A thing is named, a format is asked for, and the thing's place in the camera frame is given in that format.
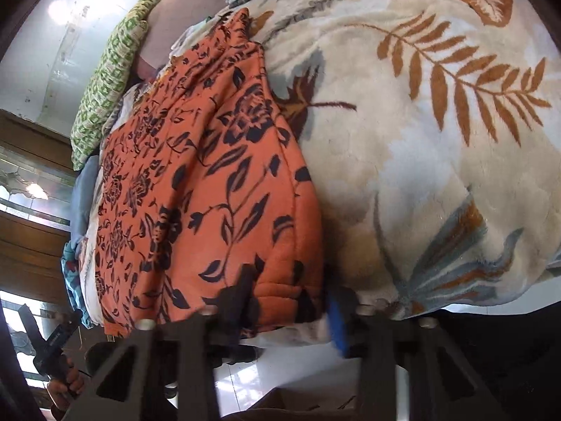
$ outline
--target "orange fabric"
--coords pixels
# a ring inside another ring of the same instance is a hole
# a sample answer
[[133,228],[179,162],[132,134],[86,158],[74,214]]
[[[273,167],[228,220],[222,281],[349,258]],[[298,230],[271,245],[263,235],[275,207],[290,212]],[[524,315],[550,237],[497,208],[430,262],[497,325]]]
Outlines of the orange fabric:
[[96,282],[107,334],[185,319],[252,264],[253,331],[314,320],[315,191],[266,81],[247,9],[177,57],[103,155]]

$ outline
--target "tile floor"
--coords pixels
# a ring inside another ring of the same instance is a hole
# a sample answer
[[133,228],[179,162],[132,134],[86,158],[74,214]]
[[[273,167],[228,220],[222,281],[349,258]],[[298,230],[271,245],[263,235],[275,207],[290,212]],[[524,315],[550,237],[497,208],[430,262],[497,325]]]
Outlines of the tile floor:
[[[519,299],[493,307],[453,305],[454,312],[490,315],[522,314],[561,298],[561,277],[532,286]],[[221,414],[246,410],[274,387],[292,389],[287,403],[306,410],[313,405],[336,408],[355,394],[358,360],[345,360],[331,343],[304,347],[267,348],[256,362],[216,369],[216,388]],[[398,385],[407,373],[398,373]],[[399,401],[398,420],[408,419],[407,405]]]

